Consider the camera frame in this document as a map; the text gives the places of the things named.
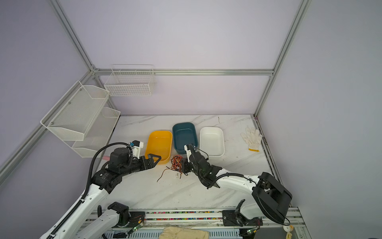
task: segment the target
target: white marble table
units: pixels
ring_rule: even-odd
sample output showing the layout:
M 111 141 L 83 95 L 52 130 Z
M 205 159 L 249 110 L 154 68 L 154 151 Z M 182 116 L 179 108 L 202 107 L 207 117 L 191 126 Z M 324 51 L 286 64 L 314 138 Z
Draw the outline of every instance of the white marble table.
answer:
M 210 158 L 209 163 L 226 168 L 229 171 L 246 175 L 261 175 L 269 172 L 269 165 L 262 148 L 260 152 L 248 150 L 248 145 L 240 136 L 246 127 L 254 127 L 250 115 L 166 115 L 166 116 L 121 116 L 110 143 L 139 140 L 147 143 L 148 137 L 155 130 L 169 130 L 176 123 L 192 122 L 199 139 L 200 129 L 215 126 L 223 130 L 225 154 L 220 158 Z M 118 146 L 108 148 L 105 155 Z M 171 158 L 176 155 L 172 148 Z M 155 168 L 127 175 L 122 182 L 102 201 L 106 208 L 118 201 L 131 209 L 183 209 L 183 208 L 223 208 L 236 207 L 242 199 L 254 200 L 251 195 L 232 189 L 212 187 L 206 189 L 197 176 L 189 173 L 182 175 L 166 170 L 157 182 L 166 166 L 171 162 L 158 164 Z

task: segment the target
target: beige glove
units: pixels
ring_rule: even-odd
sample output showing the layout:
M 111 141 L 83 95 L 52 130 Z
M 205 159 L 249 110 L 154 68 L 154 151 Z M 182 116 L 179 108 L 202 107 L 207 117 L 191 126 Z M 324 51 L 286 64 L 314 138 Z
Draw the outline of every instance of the beige glove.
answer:
M 260 131 L 255 128 L 246 128 L 245 132 L 247 134 L 241 133 L 240 135 L 244 139 L 244 141 L 249 145 L 249 150 L 258 152 L 262 138 Z
M 163 229 L 159 239 L 208 239 L 208 232 L 169 226 Z

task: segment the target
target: white glove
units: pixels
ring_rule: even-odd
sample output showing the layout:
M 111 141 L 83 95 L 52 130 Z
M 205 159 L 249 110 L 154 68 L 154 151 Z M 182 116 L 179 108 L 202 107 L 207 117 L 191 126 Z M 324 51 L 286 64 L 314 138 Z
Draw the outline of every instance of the white glove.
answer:
M 249 145 L 249 150 L 258 152 L 262 138 L 262 135 L 260 134 L 259 130 L 255 128 L 246 128 L 245 132 L 247 134 L 241 133 L 240 135 L 244 139 L 244 141 Z

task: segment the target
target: white plastic bin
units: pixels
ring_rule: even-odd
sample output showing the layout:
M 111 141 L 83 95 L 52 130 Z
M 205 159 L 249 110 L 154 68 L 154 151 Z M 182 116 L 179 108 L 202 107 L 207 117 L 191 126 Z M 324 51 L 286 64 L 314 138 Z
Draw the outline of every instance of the white plastic bin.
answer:
M 204 127 L 200 130 L 199 148 L 211 157 L 224 155 L 224 136 L 218 127 Z

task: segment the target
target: plastic bin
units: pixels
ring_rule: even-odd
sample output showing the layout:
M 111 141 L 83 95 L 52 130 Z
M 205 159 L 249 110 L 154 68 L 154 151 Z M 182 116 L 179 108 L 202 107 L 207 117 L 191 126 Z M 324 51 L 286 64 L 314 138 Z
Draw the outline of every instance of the plastic bin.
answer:
M 224 136 L 222 129 L 218 127 L 204 127 L 200 130 L 200 150 L 211 157 L 224 155 Z
M 152 153 L 159 155 L 162 159 L 158 164 L 165 164 L 170 160 L 172 146 L 172 133 L 167 130 L 158 130 L 150 134 L 147 141 L 147 147 L 145 157 L 148 158 L 148 154 Z
M 186 154 L 185 145 L 190 143 L 198 146 L 195 126 L 191 122 L 178 123 L 172 127 L 174 133 L 174 148 L 178 154 Z

